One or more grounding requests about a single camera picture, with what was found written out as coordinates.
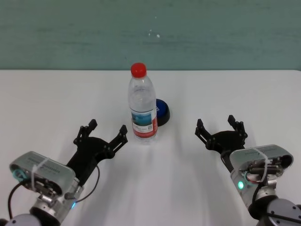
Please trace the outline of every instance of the green wall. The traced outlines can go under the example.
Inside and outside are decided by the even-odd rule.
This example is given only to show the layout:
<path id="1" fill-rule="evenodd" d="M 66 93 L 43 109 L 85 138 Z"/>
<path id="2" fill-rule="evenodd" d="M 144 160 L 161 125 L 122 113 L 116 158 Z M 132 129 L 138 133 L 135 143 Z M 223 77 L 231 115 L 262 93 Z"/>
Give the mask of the green wall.
<path id="1" fill-rule="evenodd" d="M 301 0 L 0 0 L 0 69 L 301 69 Z"/>

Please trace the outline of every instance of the water bottle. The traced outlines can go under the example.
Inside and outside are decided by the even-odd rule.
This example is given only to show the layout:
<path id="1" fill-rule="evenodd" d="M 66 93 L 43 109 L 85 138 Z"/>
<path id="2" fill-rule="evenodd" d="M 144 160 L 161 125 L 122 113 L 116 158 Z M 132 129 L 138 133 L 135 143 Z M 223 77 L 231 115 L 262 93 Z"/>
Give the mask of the water bottle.
<path id="1" fill-rule="evenodd" d="M 146 75 L 146 67 L 143 63 L 133 64 L 131 73 L 128 104 L 132 113 L 133 130 L 138 138 L 148 141 L 158 130 L 155 89 Z"/>

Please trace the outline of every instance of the bottle label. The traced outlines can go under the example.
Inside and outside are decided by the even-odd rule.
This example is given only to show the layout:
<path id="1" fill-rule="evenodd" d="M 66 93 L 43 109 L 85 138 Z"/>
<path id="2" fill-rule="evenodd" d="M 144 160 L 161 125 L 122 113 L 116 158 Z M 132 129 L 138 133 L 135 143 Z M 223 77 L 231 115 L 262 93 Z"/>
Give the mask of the bottle label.
<path id="1" fill-rule="evenodd" d="M 141 138 L 154 136 L 158 130 L 156 109 L 149 112 L 131 111 L 135 135 Z"/>

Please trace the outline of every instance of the white table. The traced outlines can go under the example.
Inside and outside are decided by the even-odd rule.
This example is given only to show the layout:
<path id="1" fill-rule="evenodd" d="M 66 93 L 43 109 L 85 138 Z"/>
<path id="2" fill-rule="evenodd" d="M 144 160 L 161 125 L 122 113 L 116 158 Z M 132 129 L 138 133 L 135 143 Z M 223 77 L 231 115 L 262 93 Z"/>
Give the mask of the white table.
<path id="1" fill-rule="evenodd" d="M 244 121 L 246 147 L 277 144 L 294 156 L 277 194 L 301 203 L 301 72 L 151 71 L 157 97 L 171 109 L 152 145 L 139 144 L 127 105 L 130 72 L 0 71 L 0 217 L 16 184 L 8 165 L 27 151 L 67 163 L 80 125 L 95 118 L 91 134 L 110 141 L 126 124 L 129 142 L 100 163 L 93 195 L 69 213 L 63 226 L 252 226 L 219 154 L 194 135 L 202 118 L 210 133 L 228 130 L 229 114 Z M 95 184 L 95 171 L 85 185 Z M 12 210 L 27 213 L 37 194 L 20 188 Z"/>

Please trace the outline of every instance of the green led light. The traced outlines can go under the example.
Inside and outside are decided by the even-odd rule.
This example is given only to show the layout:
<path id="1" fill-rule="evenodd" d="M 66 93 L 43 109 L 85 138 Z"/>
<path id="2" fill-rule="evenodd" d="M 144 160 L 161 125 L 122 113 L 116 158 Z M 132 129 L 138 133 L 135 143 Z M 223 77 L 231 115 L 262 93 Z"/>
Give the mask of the green led light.
<path id="1" fill-rule="evenodd" d="M 243 189 L 244 188 L 244 183 L 242 181 L 239 181 L 237 186 L 238 186 L 239 189 Z"/>

